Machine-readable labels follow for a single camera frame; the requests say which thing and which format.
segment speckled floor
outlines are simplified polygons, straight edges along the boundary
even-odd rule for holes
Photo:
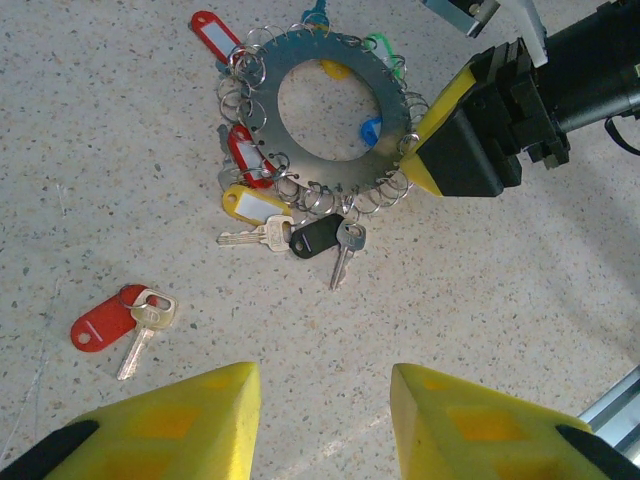
[[[553,33],[601,2],[536,3]],[[640,163],[601,125],[570,136],[568,166],[525,160],[524,184],[497,199],[414,189],[367,222],[366,249],[335,293],[335,252],[300,261],[218,248],[219,233],[245,226],[220,206],[218,72],[187,22],[212,9],[245,32],[294,23],[306,8],[3,2],[1,465],[82,412],[254,360],[264,395],[254,478],[397,478],[396,362],[571,414],[639,362]],[[472,41],[414,0],[330,0],[328,12],[338,31],[386,33],[428,99],[473,53],[516,33],[500,12]],[[308,118],[326,147],[327,119]],[[621,128],[640,142],[637,127]],[[126,282],[181,306],[118,382],[130,340],[84,354],[68,332]]]

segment metal washer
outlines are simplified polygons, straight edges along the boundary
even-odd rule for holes
[[[263,107],[266,123],[263,126],[261,109],[250,105],[243,108],[243,118],[260,152],[267,158],[284,152],[291,161],[291,172],[299,175],[295,181],[304,187],[309,182],[318,182],[334,193],[364,192],[375,187],[376,180],[386,177],[388,171],[395,170],[395,163],[402,158],[397,145],[411,126],[402,87],[382,60],[361,42],[353,46],[354,40],[359,41],[339,33],[297,30],[279,35],[259,51],[267,75],[252,91],[251,99]],[[373,92],[382,128],[378,143],[361,157],[345,162],[318,157],[302,148],[284,126],[278,109],[280,85],[287,73],[309,60],[332,60],[346,65]]]

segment red key tag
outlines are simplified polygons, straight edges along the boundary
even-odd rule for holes
[[[233,159],[240,170],[251,170],[244,174],[244,179],[250,187],[269,188],[273,185],[273,180],[262,178],[260,171],[266,168],[271,173],[274,173],[276,169],[253,144],[249,130],[242,125],[235,125],[229,132],[227,145],[229,145],[231,155],[233,155]]]
[[[227,58],[236,45],[240,44],[240,40],[222,20],[213,12],[202,10],[191,17],[191,28],[218,60],[227,65]]]
[[[83,352],[99,352],[136,327],[131,310],[147,287],[126,285],[113,297],[78,318],[71,327],[71,342]]]

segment flat metal disc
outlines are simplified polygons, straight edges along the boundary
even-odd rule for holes
[[[251,99],[259,105],[254,104],[253,109],[245,106],[244,121],[260,152],[267,158],[284,152],[291,161],[290,171],[300,176],[295,181],[305,187],[309,182],[318,182],[334,193],[363,192],[375,187],[376,180],[385,177],[386,172],[394,170],[394,163],[402,157],[397,145],[411,125],[402,87],[374,53],[361,45],[349,45],[353,40],[354,37],[339,33],[296,30],[269,41],[259,52],[266,78],[251,93]],[[346,65],[375,96],[382,116],[380,137],[361,157],[349,161],[318,157],[302,148],[284,126],[278,108],[280,86],[287,73],[309,60],[332,60]]]

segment black key tag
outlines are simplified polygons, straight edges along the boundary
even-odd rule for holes
[[[342,220],[342,215],[333,213],[296,230],[289,242],[291,251],[297,257],[311,258],[337,245],[336,233]]]

